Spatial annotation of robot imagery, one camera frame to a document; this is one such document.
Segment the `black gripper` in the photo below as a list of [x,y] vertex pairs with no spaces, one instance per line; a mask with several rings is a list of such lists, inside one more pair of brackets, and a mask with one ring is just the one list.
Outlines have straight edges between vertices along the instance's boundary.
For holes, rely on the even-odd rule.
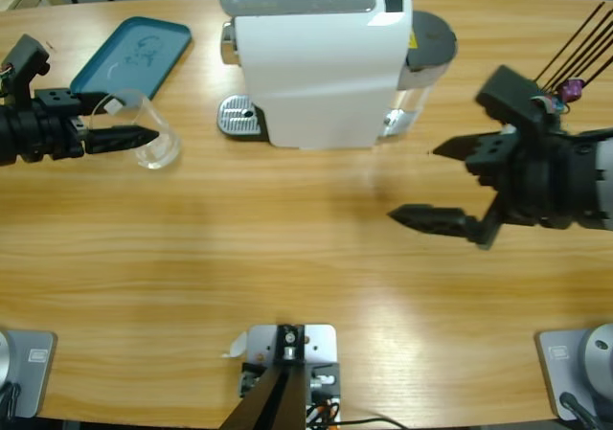
[[2,106],[1,165],[13,165],[18,157],[26,163],[36,163],[45,156],[61,160],[130,150],[159,136],[157,130],[137,124],[79,132],[70,117],[96,114],[97,106],[106,96],[104,92],[77,93],[69,88],[38,89],[34,91],[34,100],[49,114],[37,108],[18,111]]
[[554,131],[528,137],[480,133],[452,137],[433,153],[466,162],[483,186],[496,191],[479,219],[460,208],[404,204],[387,216],[415,231],[465,238],[488,250],[503,225],[566,229],[599,227],[599,132]]

